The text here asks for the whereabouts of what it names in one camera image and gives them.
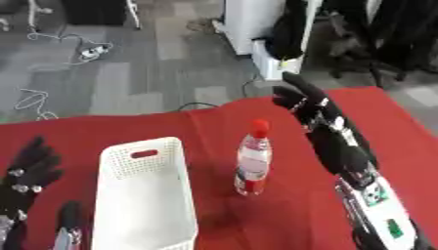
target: basket handle hole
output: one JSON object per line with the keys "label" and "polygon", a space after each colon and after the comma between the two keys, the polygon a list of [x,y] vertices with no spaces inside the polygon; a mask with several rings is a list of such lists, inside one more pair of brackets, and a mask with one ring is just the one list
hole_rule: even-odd
{"label": "basket handle hole", "polygon": [[155,156],[155,155],[158,155],[158,150],[156,150],[156,149],[131,153],[131,157],[134,159],[150,157],[150,156]]}

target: red tablecloth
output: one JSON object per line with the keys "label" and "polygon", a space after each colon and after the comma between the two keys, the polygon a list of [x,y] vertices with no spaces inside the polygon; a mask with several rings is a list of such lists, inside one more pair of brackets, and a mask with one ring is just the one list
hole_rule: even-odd
{"label": "red tablecloth", "polygon": [[[376,88],[330,94],[369,139],[383,174],[438,245],[436,139]],[[233,188],[236,152],[250,120],[260,117],[272,123],[272,172],[262,195],[244,198]],[[48,249],[56,213],[67,200],[81,201],[92,225],[98,158],[105,147],[167,136],[185,146],[199,224],[197,249],[354,249],[333,177],[297,121],[269,99],[180,113],[3,125],[0,166],[34,135],[44,135],[63,156],[66,174],[30,211],[26,249]]]}

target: plastic water bottle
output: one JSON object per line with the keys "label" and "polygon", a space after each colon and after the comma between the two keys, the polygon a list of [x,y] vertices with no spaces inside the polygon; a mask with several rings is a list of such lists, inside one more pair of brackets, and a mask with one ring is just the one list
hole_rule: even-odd
{"label": "plastic water bottle", "polygon": [[241,142],[235,187],[242,195],[258,195],[264,189],[272,159],[268,132],[269,123],[266,120],[254,120],[252,131]]}

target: white plastic basket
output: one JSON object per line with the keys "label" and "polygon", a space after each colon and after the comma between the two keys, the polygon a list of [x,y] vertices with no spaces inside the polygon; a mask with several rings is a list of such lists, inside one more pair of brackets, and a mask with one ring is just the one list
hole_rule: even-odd
{"label": "white plastic basket", "polygon": [[[142,153],[154,155],[138,157]],[[196,237],[179,139],[110,146],[102,152],[93,250],[192,250]]]}

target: red bottle cap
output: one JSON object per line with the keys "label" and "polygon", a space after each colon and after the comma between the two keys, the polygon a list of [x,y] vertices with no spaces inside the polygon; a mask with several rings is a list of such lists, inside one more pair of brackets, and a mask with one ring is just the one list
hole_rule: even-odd
{"label": "red bottle cap", "polygon": [[269,122],[264,119],[256,119],[252,121],[251,136],[254,138],[262,139],[268,136],[270,129]]}

